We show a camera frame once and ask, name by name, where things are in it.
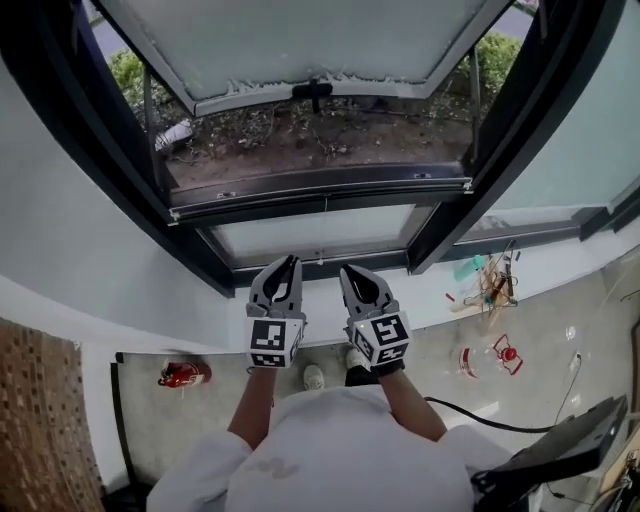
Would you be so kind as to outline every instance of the concrete floor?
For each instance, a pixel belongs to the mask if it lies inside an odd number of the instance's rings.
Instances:
[[[582,369],[561,419],[585,412],[609,396],[628,394],[632,370],[629,331],[640,313],[640,299],[636,295],[620,301],[631,275],[638,279],[637,272],[621,274],[621,269],[614,265],[606,272],[524,300],[518,307],[505,310],[488,331],[486,321],[478,315],[417,330],[411,353],[405,357],[407,373],[424,395],[519,426],[553,424],[574,377],[569,365],[576,351],[582,355]],[[624,286],[613,288],[616,282]],[[567,336],[573,331],[574,337]],[[517,375],[497,373],[475,380],[455,374],[451,360],[461,348],[488,344],[503,333],[524,360]],[[302,369],[311,362],[324,371],[327,387],[342,385],[344,350],[345,346],[301,350],[295,367],[278,375],[275,400],[302,390]],[[131,456],[141,476],[152,481],[200,435],[227,427],[248,377],[244,355],[204,356],[213,370],[213,381],[186,389],[182,396],[180,390],[156,384],[164,359],[125,355],[120,367]],[[448,426],[467,422],[466,417],[446,408],[438,408],[438,412]],[[513,452],[536,439],[533,435],[476,427]],[[554,490],[569,495],[561,485],[558,483]],[[545,509],[573,510],[575,504],[567,507],[563,502]]]

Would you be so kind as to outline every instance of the fiducial marker cube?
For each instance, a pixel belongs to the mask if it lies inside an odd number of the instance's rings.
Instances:
[[[291,366],[302,341],[303,320],[249,317],[245,327],[250,366],[262,368]]]
[[[353,324],[353,343],[372,366],[402,359],[413,340],[404,311],[389,313]]]

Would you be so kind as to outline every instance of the fire extinguisher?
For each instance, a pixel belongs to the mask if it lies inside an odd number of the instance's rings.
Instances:
[[[204,363],[165,362],[160,372],[159,386],[168,388],[191,387],[211,380],[211,368]]]

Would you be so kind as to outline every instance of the soil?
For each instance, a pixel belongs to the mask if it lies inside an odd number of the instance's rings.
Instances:
[[[318,114],[310,101],[289,101],[192,120],[194,138],[165,155],[167,167],[190,188],[353,164],[455,161],[471,143],[471,115],[464,86],[450,86],[426,100],[327,98]]]

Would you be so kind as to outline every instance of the white sneaker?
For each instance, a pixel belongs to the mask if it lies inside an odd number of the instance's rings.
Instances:
[[[304,389],[307,391],[324,389],[324,375],[320,367],[315,364],[310,364],[304,369],[303,380]]]
[[[371,369],[371,363],[369,363],[369,360],[357,348],[349,349],[349,352],[347,352],[345,356],[345,363],[347,370],[351,370],[351,368],[355,366],[363,366],[366,370]]]

